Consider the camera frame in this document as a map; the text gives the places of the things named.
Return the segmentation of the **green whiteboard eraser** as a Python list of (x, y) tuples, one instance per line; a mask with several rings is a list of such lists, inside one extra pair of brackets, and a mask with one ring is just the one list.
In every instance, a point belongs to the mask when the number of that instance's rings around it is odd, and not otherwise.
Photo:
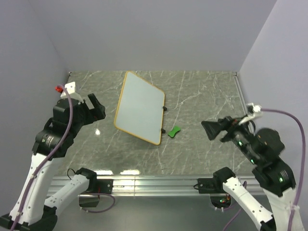
[(179, 133), (180, 131), (181, 131), (181, 128), (179, 126), (174, 126), (173, 129), (167, 133), (167, 135), (170, 138), (174, 138), (176, 134)]

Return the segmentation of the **yellow framed whiteboard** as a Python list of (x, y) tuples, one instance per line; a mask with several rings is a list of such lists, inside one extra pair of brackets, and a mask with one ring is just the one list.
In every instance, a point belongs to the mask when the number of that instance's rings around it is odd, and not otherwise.
[(165, 93), (127, 71), (121, 89), (114, 126), (154, 145), (161, 143)]

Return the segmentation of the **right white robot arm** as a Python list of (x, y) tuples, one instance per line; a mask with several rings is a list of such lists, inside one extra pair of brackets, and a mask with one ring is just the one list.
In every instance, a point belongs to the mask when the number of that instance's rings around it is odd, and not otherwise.
[(201, 124), (210, 140), (225, 131), (220, 141), (233, 142), (254, 165), (252, 173), (267, 196), (271, 211), (253, 197), (228, 167), (214, 172), (211, 179), (198, 179), (199, 193), (229, 194), (259, 231), (303, 231), (305, 228), (296, 203), (299, 186), (291, 168), (280, 158), (284, 144), (278, 132), (262, 128), (253, 134), (243, 118), (230, 116)]

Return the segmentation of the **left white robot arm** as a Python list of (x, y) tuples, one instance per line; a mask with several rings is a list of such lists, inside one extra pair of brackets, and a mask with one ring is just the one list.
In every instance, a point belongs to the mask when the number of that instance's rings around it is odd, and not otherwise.
[(97, 193), (97, 173), (80, 168), (54, 195), (47, 193), (57, 168), (83, 126), (105, 119), (105, 107), (94, 94), (84, 100), (64, 97), (53, 107), (53, 116), (35, 137), (30, 169), (21, 194), (10, 213), (1, 216), (1, 227), (10, 231), (51, 231), (59, 215), (83, 192)]

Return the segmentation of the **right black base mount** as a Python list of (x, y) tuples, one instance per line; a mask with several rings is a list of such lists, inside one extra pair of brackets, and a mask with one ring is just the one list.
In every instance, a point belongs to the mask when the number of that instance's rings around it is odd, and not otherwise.
[(198, 178), (193, 188), (197, 190), (199, 194), (225, 193), (222, 188), (222, 183), (216, 178)]

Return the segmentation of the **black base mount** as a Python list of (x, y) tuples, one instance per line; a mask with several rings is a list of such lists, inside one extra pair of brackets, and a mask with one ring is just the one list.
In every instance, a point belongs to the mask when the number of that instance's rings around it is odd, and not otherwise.
[(198, 178), (193, 188), (197, 190), (199, 194), (225, 193), (222, 188), (222, 183), (216, 178)]
[(91, 192), (111, 194), (113, 190), (113, 182), (113, 179), (96, 179)]

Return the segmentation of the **aluminium right side rail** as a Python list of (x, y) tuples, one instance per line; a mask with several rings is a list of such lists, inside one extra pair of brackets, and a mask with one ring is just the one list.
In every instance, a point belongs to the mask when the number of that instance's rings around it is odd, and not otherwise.
[(246, 105), (244, 94), (243, 94), (243, 91), (242, 91), (242, 88), (241, 88), (241, 85), (240, 85), (238, 73), (237, 72), (232, 72), (232, 76), (234, 78), (235, 85), (236, 85), (236, 88), (238, 90), (238, 93), (239, 93), (239, 96), (240, 96), (240, 101), (241, 101), (242, 108), (243, 108), (243, 111), (244, 111), (244, 117), (239, 122), (239, 125), (243, 125), (244, 123), (249, 122), (248, 119), (245, 119), (245, 117), (248, 115), (247, 105)]

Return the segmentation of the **aluminium rail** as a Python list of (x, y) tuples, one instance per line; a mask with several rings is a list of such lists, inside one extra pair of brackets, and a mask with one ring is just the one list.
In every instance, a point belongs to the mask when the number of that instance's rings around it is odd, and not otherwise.
[(242, 91), (242, 88), (241, 88), (241, 85), (240, 85), (238, 73), (237, 72), (232, 72), (232, 76), (234, 78), (235, 85), (236, 85), (236, 88), (238, 90), (238, 93), (239, 93), (239, 96), (240, 96), (240, 101), (241, 101), (242, 108), (243, 108), (243, 111), (244, 111), (244, 117), (239, 122), (239, 125), (243, 125), (244, 123), (249, 122), (248, 119), (245, 119), (245, 117), (248, 115), (247, 105), (246, 105), (244, 94), (243, 94), (243, 91)]
[[(247, 181), (247, 190), (252, 195), (263, 195), (259, 183), (253, 176), (237, 176), (241, 182)], [(212, 178), (211, 175), (101, 175), (98, 180), (111, 180), (113, 196), (195, 196), (193, 188), (198, 178)], [(47, 196), (52, 196), (69, 182), (67, 176), (53, 178)]]

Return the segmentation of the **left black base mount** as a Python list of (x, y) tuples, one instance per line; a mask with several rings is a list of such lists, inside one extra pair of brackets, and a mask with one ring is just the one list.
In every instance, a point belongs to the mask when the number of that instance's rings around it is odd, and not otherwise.
[(113, 179), (96, 179), (91, 192), (111, 194), (113, 190), (113, 182)]

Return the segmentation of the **aluminium front rail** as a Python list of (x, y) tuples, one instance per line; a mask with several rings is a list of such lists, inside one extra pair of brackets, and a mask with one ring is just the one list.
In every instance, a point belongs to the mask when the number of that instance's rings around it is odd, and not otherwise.
[[(263, 195), (259, 183), (253, 176), (237, 176), (241, 182), (247, 181), (247, 190), (252, 195)], [(98, 180), (111, 180), (113, 196), (195, 196), (193, 188), (198, 178), (212, 178), (211, 175), (101, 175)], [(47, 196), (52, 196), (69, 182), (67, 176), (53, 178)]]

